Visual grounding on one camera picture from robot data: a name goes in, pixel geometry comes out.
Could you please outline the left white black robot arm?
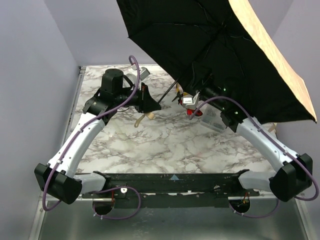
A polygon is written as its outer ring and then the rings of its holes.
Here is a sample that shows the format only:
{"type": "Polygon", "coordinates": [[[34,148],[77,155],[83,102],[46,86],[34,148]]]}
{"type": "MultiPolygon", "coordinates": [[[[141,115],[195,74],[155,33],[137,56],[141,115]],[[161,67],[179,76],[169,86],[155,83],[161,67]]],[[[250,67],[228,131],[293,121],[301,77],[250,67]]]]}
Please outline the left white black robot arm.
{"type": "Polygon", "coordinates": [[[110,68],[102,75],[101,86],[87,100],[80,119],[61,149],[47,164],[39,163],[34,174],[44,195],[51,195],[60,202],[72,204],[80,194],[99,192],[107,178],[93,172],[76,176],[84,153],[121,107],[134,107],[138,113],[153,119],[154,111],[161,106],[154,100],[143,80],[149,76],[147,68],[141,67],[136,74],[110,68]]]}

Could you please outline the beige umbrella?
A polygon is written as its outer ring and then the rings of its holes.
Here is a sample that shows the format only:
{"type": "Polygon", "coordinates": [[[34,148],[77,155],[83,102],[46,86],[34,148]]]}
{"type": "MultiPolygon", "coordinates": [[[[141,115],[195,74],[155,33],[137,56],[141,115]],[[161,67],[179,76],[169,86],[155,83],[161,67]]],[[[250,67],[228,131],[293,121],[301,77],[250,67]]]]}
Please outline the beige umbrella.
{"type": "Polygon", "coordinates": [[[304,80],[247,0],[119,0],[128,37],[188,94],[239,102],[261,124],[317,121],[304,80]]]}

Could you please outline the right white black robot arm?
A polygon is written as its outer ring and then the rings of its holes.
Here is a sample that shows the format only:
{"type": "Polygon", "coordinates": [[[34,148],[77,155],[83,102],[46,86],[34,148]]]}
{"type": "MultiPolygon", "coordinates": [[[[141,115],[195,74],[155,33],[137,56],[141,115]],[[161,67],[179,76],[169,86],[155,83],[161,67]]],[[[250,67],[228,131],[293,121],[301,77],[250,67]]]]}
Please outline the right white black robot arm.
{"type": "Polygon", "coordinates": [[[273,193],[279,200],[292,198],[313,201],[320,195],[320,188],[313,177],[313,159],[299,154],[264,130],[259,120],[230,96],[221,94],[219,88],[205,87],[200,98],[221,111],[223,123],[233,132],[249,141],[270,163],[270,172],[242,173],[238,180],[244,189],[257,189],[273,193]]]}

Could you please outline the aluminium frame rail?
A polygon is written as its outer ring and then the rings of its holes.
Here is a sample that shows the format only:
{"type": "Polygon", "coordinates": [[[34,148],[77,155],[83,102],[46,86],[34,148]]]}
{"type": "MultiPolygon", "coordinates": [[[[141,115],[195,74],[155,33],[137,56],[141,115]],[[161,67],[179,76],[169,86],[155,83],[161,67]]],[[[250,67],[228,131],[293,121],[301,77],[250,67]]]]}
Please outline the aluminium frame rail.
{"type": "MultiPolygon", "coordinates": [[[[191,195],[185,195],[186,197],[204,197],[204,194],[191,194],[191,195]]],[[[147,198],[151,198],[151,197],[160,197],[160,195],[142,195],[140,198],[142,200],[146,200],[147,198]]],[[[228,200],[242,200],[244,197],[243,196],[229,196],[227,197],[228,200]]],[[[266,200],[266,199],[275,199],[277,200],[275,195],[272,194],[262,194],[259,196],[250,196],[249,200],[266,200]]],[[[94,201],[107,201],[107,200],[111,200],[110,197],[82,197],[79,196],[77,199],[77,201],[89,201],[89,200],[94,200],[94,201]]],[[[57,198],[53,197],[53,196],[47,196],[46,197],[46,201],[58,201],[57,198]]]]}

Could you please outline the clear plastic box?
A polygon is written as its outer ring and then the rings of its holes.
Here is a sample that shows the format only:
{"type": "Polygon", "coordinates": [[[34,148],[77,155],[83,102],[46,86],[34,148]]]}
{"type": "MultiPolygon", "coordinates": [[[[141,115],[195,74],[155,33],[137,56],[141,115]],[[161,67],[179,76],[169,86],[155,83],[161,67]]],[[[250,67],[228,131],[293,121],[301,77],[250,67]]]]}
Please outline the clear plastic box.
{"type": "Polygon", "coordinates": [[[200,119],[200,124],[208,129],[222,134],[227,127],[223,123],[220,113],[221,112],[218,109],[207,104],[200,119]]]}

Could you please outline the purple umbrella case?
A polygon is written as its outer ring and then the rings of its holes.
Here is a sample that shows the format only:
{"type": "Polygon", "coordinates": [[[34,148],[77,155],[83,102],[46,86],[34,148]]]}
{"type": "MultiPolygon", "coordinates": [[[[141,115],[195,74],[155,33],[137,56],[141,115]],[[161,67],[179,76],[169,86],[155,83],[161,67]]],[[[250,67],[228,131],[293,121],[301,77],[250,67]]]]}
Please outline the purple umbrella case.
{"type": "Polygon", "coordinates": [[[137,80],[137,76],[135,74],[127,73],[125,76],[128,77],[133,82],[137,80]]]}

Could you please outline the yellow handled pliers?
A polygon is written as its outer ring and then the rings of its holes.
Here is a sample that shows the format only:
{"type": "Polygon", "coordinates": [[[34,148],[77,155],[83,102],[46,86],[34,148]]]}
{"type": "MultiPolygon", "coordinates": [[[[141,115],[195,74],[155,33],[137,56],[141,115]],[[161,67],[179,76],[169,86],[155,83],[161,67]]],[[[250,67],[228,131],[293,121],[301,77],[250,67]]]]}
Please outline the yellow handled pliers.
{"type": "Polygon", "coordinates": [[[183,98],[184,96],[187,96],[188,93],[187,93],[187,92],[184,92],[183,89],[182,89],[182,87],[181,87],[178,83],[175,84],[175,92],[176,92],[176,96],[174,97],[174,99],[172,100],[172,102],[174,102],[175,100],[177,100],[177,103],[181,105],[181,104],[182,104],[182,98],[183,98]]]}

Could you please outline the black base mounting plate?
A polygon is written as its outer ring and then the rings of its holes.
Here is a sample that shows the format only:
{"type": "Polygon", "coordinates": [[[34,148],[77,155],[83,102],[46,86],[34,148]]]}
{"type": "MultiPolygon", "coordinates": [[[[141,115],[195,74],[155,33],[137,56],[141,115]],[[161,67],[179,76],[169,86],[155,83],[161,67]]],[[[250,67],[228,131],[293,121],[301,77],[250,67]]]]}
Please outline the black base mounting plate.
{"type": "Polygon", "coordinates": [[[244,189],[237,173],[105,173],[105,190],[89,192],[83,198],[106,201],[114,199],[118,209],[141,208],[227,208],[229,197],[239,200],[248,194],[259,196],[253,189],[244,189]]]}

